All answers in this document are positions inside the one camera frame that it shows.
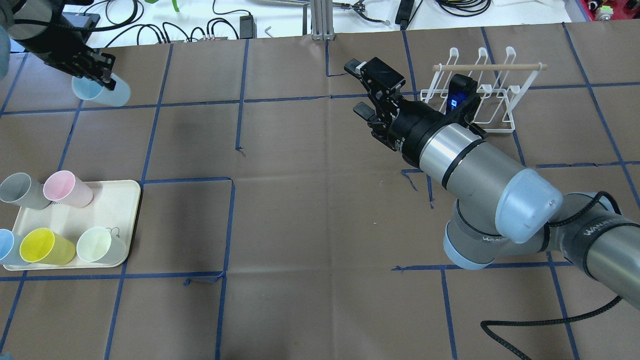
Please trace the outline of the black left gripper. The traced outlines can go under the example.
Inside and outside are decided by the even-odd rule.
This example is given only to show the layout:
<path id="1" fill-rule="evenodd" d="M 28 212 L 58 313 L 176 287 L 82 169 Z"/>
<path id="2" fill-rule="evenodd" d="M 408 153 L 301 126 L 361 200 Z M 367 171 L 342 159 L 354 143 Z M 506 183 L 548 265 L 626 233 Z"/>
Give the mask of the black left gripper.
<path id="1" fill-rule="evenodd" d="M 89 28 L 73 26 L 63 16 L 64 6 L 90 5 L 91 0 L 12 0 L 10 39 L 20 44 L 51 68 L 82 79 L 87 78 L 107 91 L 114 91 L 114 55 L 87 46 Z"/>

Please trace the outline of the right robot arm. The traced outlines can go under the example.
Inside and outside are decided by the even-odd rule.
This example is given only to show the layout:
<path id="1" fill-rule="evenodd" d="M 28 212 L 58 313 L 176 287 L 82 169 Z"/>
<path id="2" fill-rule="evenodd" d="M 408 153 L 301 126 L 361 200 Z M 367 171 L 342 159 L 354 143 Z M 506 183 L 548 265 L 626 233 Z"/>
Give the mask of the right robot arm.
<path id="1" fill-rule="evenodd" d="M 443 248 L 458 267 L 487 268 L 504 256 L 558 251 L 633 307 L 640 301 L 639 224 L 605 191 L 562 194 L 532 168 L 486 141 L 473 123 L 478 83 L 453 75 L 445 112 L 402 95 L 405 78 L 381 59 L 344 69 L 371 105 L 354 112 L 371 134 L 455 196 Z"/>

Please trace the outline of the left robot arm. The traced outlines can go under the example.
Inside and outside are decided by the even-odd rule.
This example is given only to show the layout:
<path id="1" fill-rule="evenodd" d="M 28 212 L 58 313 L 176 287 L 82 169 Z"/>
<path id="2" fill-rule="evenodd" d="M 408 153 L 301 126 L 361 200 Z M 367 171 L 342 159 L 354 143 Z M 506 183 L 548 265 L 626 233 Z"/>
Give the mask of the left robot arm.
<path id="1" fill-rule="evenodd" d="M 66 4 L 66 0 L 3 0 L 1 27 L 44 64 L 113 91 L 115 56 L 86 44 L 88 34 L 98 27 L 73 25 L 63 14 Z"/>

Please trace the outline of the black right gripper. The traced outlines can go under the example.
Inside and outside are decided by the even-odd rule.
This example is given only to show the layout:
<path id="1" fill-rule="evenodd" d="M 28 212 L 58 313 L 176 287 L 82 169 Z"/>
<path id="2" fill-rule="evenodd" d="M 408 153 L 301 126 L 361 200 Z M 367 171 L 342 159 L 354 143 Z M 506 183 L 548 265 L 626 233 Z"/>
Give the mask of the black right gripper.
<path id="1" fill-rule="evenodd" d="M 377 57 L 369 61 L 352 58 L 343 70 L 359 78 L 374 105 L 370 107 L 361 101 L 353 107 L 353 112 L 366 121 L 377 141 L 400 152 L 410 166 L 419 166 L 427 141 L 444 126 L 458 124 L 482 139 L 487 137 L 486 131 L 473 124 L 481 98 L 477 93 L 478 82 L 469 76 L 451 77 L 446 111 L 441 113 L 423 101 L 407 100 L 401 92 L 406 79 Z"/>

